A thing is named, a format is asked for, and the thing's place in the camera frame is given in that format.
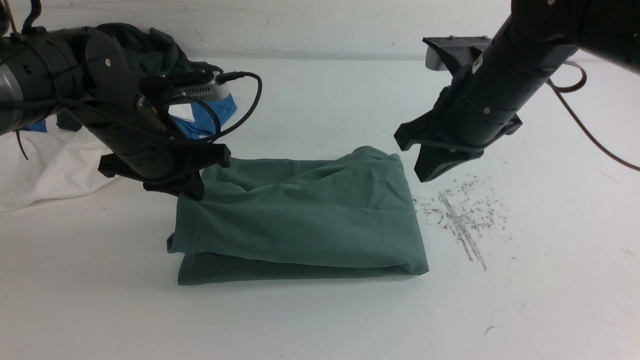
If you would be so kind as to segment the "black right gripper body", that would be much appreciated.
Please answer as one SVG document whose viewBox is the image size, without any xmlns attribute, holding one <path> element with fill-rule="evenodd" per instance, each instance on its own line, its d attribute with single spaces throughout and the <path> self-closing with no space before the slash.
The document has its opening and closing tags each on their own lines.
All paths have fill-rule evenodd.
<svg viewBox="0 0 640 360">
<path fill-rule="evenodd" d="M 576 47 L 563 39 L 536 42 L 508 18 L 473 64 L 462 66 L 432 109 L 394 134 L 402 151 L 419 145 L 414 173 L 431 182 L 522 125 L 518 111 Z"/>
</svg>

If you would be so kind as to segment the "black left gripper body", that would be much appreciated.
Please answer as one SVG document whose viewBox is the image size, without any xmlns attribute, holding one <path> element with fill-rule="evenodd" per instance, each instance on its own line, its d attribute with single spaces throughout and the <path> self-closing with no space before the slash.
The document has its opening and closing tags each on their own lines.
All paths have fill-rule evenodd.
<svg viewBox="0 0 640 360">
<path fill-rule="evenodd" d="M 118 41 L 93 27 L 14 37 L 14 129 L 68 113 L 107 146 L 98 170 L 146 191 L 201 200 L 201 170 L 228 167 L 224 144 L 190 139 L 151 104 Z"/>
</svg>

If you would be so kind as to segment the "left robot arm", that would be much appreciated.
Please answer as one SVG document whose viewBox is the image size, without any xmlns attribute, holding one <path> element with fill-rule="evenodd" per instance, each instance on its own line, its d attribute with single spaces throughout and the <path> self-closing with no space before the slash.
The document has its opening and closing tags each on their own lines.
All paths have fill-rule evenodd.
<svg viewBox="0 0 640 360">
<path fill-rule="evenodd" d="M 186 136 L 169 107 L 224 98 L 219 75 L 206 65 L 140 78 L 119 42 L 93 27 L 13 35 L 1 40 L 1 133 L 67 113 L 110 150 L 98 165 L 105 177 L 200 200 L 201 170 L 228 167 L 231 153 Z"/>
</svg>

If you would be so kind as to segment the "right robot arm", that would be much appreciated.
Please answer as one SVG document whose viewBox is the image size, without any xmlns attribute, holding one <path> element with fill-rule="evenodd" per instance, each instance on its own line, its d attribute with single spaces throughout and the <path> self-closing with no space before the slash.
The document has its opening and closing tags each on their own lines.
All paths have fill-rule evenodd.
<svg viewBox="0 0 640 360">
<path fill-rule="evenodd" d="M 414 173 L 431 182 L 521 126 L 520 109 L 578 50 L 639 72 L 637 0 L 514 0 L 492 38 L 424 38 L 426 67 L 449 71 L 432 110 L 394 134 L 419 145 Z"/>
</svg>

